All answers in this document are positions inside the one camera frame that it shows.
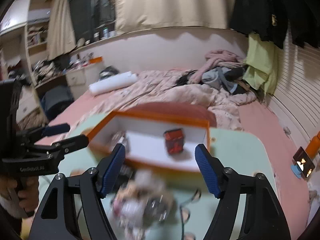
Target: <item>beige curtain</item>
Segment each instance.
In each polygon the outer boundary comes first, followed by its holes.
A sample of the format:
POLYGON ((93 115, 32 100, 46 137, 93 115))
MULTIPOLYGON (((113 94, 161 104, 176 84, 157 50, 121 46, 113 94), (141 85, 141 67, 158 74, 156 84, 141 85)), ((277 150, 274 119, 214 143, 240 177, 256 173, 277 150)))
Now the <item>beige curtain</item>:
POLYGON ((47 49, 49 59, 68 53, 76 46, 69 0, 52 0, 47 49))
POLYGON ((234 0, 116 0, 118 33, 171 26, 228 28, 234 0))

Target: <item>screw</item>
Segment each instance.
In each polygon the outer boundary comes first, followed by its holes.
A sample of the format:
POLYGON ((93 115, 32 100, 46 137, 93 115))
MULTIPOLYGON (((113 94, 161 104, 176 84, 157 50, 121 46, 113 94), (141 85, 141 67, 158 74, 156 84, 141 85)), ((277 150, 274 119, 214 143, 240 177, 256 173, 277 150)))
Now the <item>screw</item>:
POLYGON ((230 168, 230 167, 225 167, 225 168, 224 168, 224 172, 227 173, 227 174, 230 174, 230 173, 233 172, 233 169, 230 168))
POLYGON ((62 179, 63 178, 63 174, 62 173, 58 173, 54 178, 59 180, 59 179, 62 179))
POLYGON ((88 172, 89 172, 90 174, 94 174, 94 173, 97 172, 97 169, 93 167, 93 168, 88 169, 88 172))
POLYGON ((265 179, 266 176, 263 173, 258 173, 257 174, 258 179, 265 179))

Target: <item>pink mattress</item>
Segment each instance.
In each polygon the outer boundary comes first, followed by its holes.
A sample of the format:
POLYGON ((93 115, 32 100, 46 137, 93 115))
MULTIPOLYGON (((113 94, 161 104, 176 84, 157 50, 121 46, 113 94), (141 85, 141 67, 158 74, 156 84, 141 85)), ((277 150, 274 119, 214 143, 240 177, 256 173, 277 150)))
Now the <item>pink mattress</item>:
MULTIPOLYGON (((51 124, 67 122, 75 124, 83 114, 106 100, 110 94, 92 97, 87 91, 51 124)), ((292 240, 297 239, 305 230, 308 215, 308 187, 307 183, 295 177, 290 165, 292 156, 296 152, 293 142, 287 138, 276 116, 264 105, 255 101, 239 107, 241 123, 246 132, 257 136, 264 144, 276 175, 278 197, 288 221, 292 240)), ((51 144, 56 137, 44 138, 41 144, 51 144)))

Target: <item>yellow-green garment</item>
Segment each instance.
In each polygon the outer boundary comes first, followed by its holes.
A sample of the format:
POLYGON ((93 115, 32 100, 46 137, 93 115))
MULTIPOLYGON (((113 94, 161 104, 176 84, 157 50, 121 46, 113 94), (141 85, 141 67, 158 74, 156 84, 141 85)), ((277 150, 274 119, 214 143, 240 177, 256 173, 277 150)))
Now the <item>yellow-green garment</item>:
POLYGON ((243 79, 251 87, 273 94, 277 85, 278 48, 271 41, 261 41, 255 33, 249 34, 249 49, 245 61, 249 65, 243 79))

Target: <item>light green table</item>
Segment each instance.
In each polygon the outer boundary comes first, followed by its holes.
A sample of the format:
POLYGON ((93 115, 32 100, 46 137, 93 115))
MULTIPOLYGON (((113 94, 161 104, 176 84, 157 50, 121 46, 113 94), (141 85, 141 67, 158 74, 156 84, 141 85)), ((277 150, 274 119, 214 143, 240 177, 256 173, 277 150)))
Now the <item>light green table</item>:
MULTIPOLYGON (((105 117, 104 114, 97 114, 88 118, 71 136, 80 134, 84 129, 95 126, 105 117)), ((216 138, 216 141, 211 144, 211 154, 220 159, 225 167, 232 167, 239 174, 252 175, 254 172, 263 172, 274 191, 276 192, 275 180, 271 165, 261 141, 254 135, 221 129, 210 129, 211 138, 216 138)), ((82 149, 65 156, 65 159, 60 163, 59 170, 66 176, 74 169, 88 169, 97 165, 96 159, 93 157, 89 149, 82 149)), ((39 179, 40 200, 43 198, 47 190, 48 183, 43 179, 39 179)), ((171 188, 178 205, 183 201, 189 199, 194 191, 178 190, 171 188)), ((102 200, 106 213, 110 211, 110 200, 112 196, 108 196, 102 200)), ((81 206, 80 197, 76 198, 76 209, 79 210, 81 206)), ((187 208, 191 211, 189 222, 185 225, 185 232, 192 232, 196 235, 196 239, 203 239, 215 210, 218 206, 219 200, 213 195, 203 192, 201 200, 197 203, 189 204, 187 208)), ((236 217, 235 226, 230 239, 237 239, 242 224, 244 214, 245 195, 240 196, 238 214, 236 217)), ((89 238, 83 213, 79 217, 79 227, 82 237, 89 238)), ((114 231, 119 240, 123 239, 121 231, 114 227, 114 231)), ((155 225, 147 234, 146 240, 180 240, 181 239, 181 222, 178 211, 175 215, 166 221, 163 225, 155 225)))

